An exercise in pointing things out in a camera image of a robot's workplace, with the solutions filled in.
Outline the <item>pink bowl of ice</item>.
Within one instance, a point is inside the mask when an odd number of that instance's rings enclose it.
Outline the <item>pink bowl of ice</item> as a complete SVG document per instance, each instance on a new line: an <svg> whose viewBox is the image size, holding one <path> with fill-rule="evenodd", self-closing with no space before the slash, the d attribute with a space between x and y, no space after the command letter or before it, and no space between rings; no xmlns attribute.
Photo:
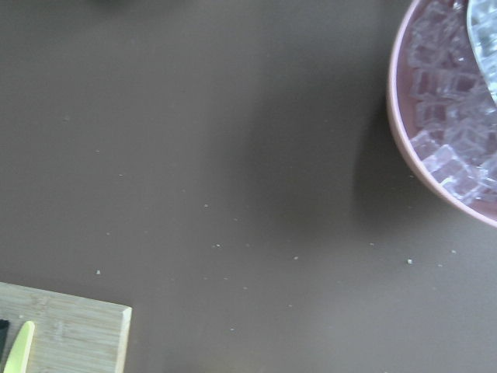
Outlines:
<svg viewBox="0 0 497 373"><path fill-rule="evenodd" d="M408 66L406 43L408 29L419 17L427 1L412 1L398 27L388 65L386 85L386 108L388 122L394 142L405 163L415 177L438 198L465 214L492 227L496 226L496 205L485 202L474 202L466 205L436 182L429 174L422 160L419 159L411 146L410 137L417 134L415 119L415 100L409 95L412 84L412 69Z"/></svg>

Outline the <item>wooden cutting board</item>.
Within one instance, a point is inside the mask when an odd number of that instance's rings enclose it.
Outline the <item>wooden cutting board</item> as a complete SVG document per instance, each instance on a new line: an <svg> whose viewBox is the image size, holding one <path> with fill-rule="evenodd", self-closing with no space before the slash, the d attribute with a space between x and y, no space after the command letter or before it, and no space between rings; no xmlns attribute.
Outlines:
<svg viewBox="0 0 497 373"><path fill-rule="evenodd" d="M35 332L26 372L122 372L132 308L1 283L1 319L10 321L1 368L21 326Z"/></svg>

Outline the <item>steel muddler black tip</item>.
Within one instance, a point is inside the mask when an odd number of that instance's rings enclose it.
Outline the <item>steel muddler black tip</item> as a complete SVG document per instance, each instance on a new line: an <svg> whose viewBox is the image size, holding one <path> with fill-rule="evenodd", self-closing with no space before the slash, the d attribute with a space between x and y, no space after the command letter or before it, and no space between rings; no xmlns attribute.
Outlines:
<svg viewBox="0 0 497 373"><path fill-rule="evenodd" d="M5 344L9 332L9 327L10 327L10 321L6 319L0 320L0 360L2 359L5 350Z"/></svg>

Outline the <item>yellow plastic knife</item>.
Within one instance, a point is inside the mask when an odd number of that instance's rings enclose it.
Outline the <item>yellow plastic knife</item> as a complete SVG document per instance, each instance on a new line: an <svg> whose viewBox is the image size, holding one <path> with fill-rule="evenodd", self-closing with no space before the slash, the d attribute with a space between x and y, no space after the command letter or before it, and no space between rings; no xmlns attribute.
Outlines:
<svg viewBox="0 0 497 373"><path fill-rule="evenodd" d="M33 321L23 323L9 352L3 370L4 373L26 372L35 329Z"/></svg>

